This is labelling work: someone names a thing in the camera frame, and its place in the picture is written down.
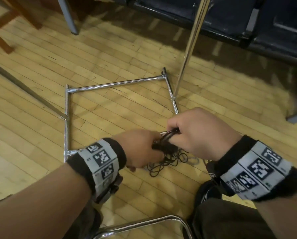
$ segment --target wooden chair leg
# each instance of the wooden chair leg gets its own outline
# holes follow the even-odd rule
[[[24,19],[26,19],[31,25],[33,25],[36,29],[40,29],[42,24],[35,20],[33,16],[17,2],[16,0],[3,0],[7,5],[9,5],[12,9],[16,10],[19,15],[21,15]]]
[[[11,53],[13,51],[13,48],[10,47],[0,36],[0,47],[6,52]]]

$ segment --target hand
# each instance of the hand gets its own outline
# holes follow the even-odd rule
[[[159,150],[153,150],[154,141],[161,139],[159,132],[149,130],[130,130],[112,137],[123,148],[126,157],[126,166],[135,171],[134,168],[142,168],[149,163],[160,162],[164,158],[164,153]]]
[[[178,127],[170,143],[194,156],[218,161],[241,138],[237,131],[212,113],[196,107],[167,121],[167,131]]]

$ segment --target tangled cord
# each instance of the tangled cord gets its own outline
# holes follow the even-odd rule
[[[199,163],[198,158],[196,157],[189,157],[187,152],[182,149],[178,148],[176,152],[164,151],[164,160],[160,163],[151,163],[146,166],[145,169],[149,171],[151,177],[156,177],[164,169],[165,166],[173,166],[176,167],[178,162],[188,163],[190,165],[196,165]],[[196,163],[189,162],[190,159],[195,159]]]

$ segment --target wooden floor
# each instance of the wooden floor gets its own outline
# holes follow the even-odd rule
[[[62,15],[33,4],[43,23],[35,30],[21,17],[0,29],[15,48],[0,49],[0,65],[63,111],[64,87],[81,87],[178,74],[189,31],[114,3],[100,3],[70,33]],[[0,15],[5,11],[0,7]],[[285,121],[297,68],[200,36],[179,90],[179,109],[196,106],[237,131],[270,145],[297,167],[297,124]],[[71,148],[133,128],[165,131],[173,116],[164,81],[76,93]],[[0,76],[0,199],[27,187],[63,162],[63,121]],[[187,217],[198,186],[209,180],[202,162],[165,168],[158,177],[122,170],[123,184],[101,211],[103,225],[177,214]],[[238,197],[225,198],[247,206]],[[121,234],[180,238],[175,223]]]

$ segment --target chrome tube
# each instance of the chrome tube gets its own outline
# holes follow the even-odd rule
[[[66,85],[66,91],[64,95],[64,113],[69,117],[69,93],[68,93],[68,85]],[[64,162],[68,159],[68,149],[69,149],[69,120],[64,121]]]
[[[68,116],[61,112],[59,109],[55,108],[52,104],[50,104],[47,100],[45,100],[43,97],[38,95],[36,92],[34,92],[32,89],[30,89],[27,85],[25,85],[23,82],[19,81],[16,77],[14,77],[11,73],[4,70],[2,67],[0,67],[0,75],[4,76],[6,79],[8,79],[11,83],[18,86],[20,89],[22,89],[24,92],[28,93],[32,97],[34,97],[36,100],[38,100],[41,104],[48,107],[50,110],[55,112],[62,120],[67,120]]]
[[[170,98],[172,100],[172,104],[173,104],[173,108],[174,108],[174,112],[177,115],[178,114],[178,108],[177,108],[177,104],[176,104],[176,99],[172,99],[173,97],[173,92],[172,92],[172,87],[170,86],[170,81],[168,79],[168,77],[165,78],[166,84],[167,84],[167,88],[169,89],[170,92]]]
[[[119,81],[119,82],[113,82],[113,83],[107,83],[107,84],[101,84],[101,85],[92,85],[92,86],[86,86],[86,87],[71,88],[71,89],[68,89],[68,92],[74,93],[74,92],[79,92],[79,91],[108,88],[108,87],[118,86],[118,85],[129,85],[129,84],[144,82],[144,81],[162,80],[164,78],[165,78],[164,76],[154,76],[154,77],[141,78],[141,79],[136,79],[136,80]]]
[[[196,13],[194,25],[193,25],[193,28],[192,28],[192,30],[190,32],[190,37],[188,39],[188,43],[187,43],[187,46],[186,46],[184,60],[183,60],[181,69],[180,69],[179,74],[178,74],[178,79],[177,79],[177,82],[176,82],[176,85],[175,85],[174,93],[172,94],[172,101],[178,95],[179,84],[180,84],[181,80],[184,77],[184,72],[185,72],[186,66],[188,65],[188,62],[190,60],[190,57],[191,57],[191,54],[193,52],[194,46],[196,44],[196,40],[198,38],[200,28],[201,28],[202,23],[204,21],[205,15],[206,15],[206,13],[208,11],[209,3],[210,3],[210,0],[201,0],[200,1],[199,8],[198,8],[198,11]]]
[[[93,239],[100,239],[100,238],[115,235],[117,233],[121,233],[124,231],[129,231],[132,229],[141,228],[141,227],[149,226],[149,225],[154,225],[154,224],[157,224],[160,222],[170,221],[170,220],[180,222],[186,229],[188,238],[194,239],[192,236],[192,232],[191,232],[188,224],[186,223],[186,221],[184,221],[182,218],[180,218],[176,215],[167,215],[167,216],[163,216],[163,217],[159,217],[159,218],[155,218],[155,219],[148,219],[148,220],[146,219],[146,220],[126,223],[126,224],[118,225],[118,226],[100,228],[99,231],[96,233],[95,237],[93,237]]]

